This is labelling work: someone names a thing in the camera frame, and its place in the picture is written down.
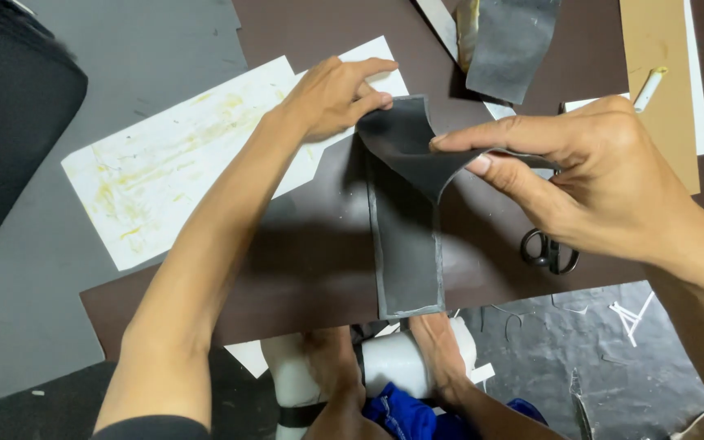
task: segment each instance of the fingernail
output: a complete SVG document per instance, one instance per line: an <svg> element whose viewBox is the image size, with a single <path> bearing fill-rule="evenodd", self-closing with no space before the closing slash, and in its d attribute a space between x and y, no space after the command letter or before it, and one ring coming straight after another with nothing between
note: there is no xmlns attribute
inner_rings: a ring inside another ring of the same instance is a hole
<svg viewBox="0 0 704 440"><path fill-rule="evenodd" d="M447 134L445 133L444 135L438 135L435 138L431 139L431 145L439 145L440 142L442 142L442 139L447 137Z"/></svg>
<svg viewBox="0 0 704 440"><path fill-rule="evenodd" d="M488 168L490 167L491 158L487 154L481 154L477 156L474 161L469 164L469 168L471 168L470 171L479 176L485 175L485 173L488 172Z"/></svg>

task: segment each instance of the blue clothing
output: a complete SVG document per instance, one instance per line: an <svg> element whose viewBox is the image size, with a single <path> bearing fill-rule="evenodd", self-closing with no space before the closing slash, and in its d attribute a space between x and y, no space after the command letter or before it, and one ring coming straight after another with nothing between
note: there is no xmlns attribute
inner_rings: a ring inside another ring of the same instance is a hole
<svg viewBox="0 0 704 440"><path fill-rule="evenodd" d="M516 398L507 404L519 413L547 425L527 401ZM384 427L399 440L463 440L479 438L464 419L455 414L433 413L433 409L390 382L377 398L366 404L363 416Z"/></svg>

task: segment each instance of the leg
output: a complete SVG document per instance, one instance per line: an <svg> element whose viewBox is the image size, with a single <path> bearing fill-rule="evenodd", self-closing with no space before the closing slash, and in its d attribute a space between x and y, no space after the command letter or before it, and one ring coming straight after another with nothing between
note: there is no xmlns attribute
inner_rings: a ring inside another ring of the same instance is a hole
<svg viewBox="0 0 704 440"><path fill-rule="evenodd" d="M361 414L365 387L352 349L349 326L315 330L305 335L304 346L311 367L328 405L304 436L305 440L387 439L390 435Z"/></svg>
<svg viewBox="0 0 704 440"><path fill-rule="evenodd" d="M409 328L425 365L436 381L437 397L449 411L464 416L483 438L554 440L550 428L513 411L477 389L466 367L445 313L412 316Z"/></svg>

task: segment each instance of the scissors handle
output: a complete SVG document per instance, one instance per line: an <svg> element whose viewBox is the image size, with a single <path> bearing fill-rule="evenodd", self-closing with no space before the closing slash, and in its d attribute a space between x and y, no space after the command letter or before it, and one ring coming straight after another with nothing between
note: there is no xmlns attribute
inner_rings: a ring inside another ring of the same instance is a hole
<svg viewBox="0 0 704 440"><path fill-rule="evenodd" d="M540 237L540 255L532 256L529 254L529 242L535 237ZM572 249L570 260L564 268L561 268L561 244L558 241L552 240L545 235L540 229L534 228L529 233L523 236L520 241L520 256L523 261L537 267L547 267L551 273L555 275L566 275L575 270L577 261L580 258L580 252Z"/></svg>

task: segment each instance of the dark table surface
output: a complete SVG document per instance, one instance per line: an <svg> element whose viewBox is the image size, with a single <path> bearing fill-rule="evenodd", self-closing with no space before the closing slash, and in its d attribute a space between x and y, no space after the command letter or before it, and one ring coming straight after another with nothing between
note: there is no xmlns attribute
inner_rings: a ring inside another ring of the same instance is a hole
<svg viewBox="0 0 704 440"><path fill-rule="evenodd" d="M450 7L455 0L445 0ZM489 121L463 76L408 0L235 2L249 67L280 55L296 72L385 35L411 93L429 96L437 132ZM704 1L695 2L704 82ZM519 114L553 115L562 102L627 91L617 0L564 0L551 48ZM315 179L273 200L221 313L215 345L377 320L373 247L359 139L327 149ZM699 157L704 207L704 156ZM567 276L525 265L532 228L520 208L466 172L440 206L447 307L503 303L643 279L639 265L584 254ZM108 359L157 266L81 293Z"/></svg>

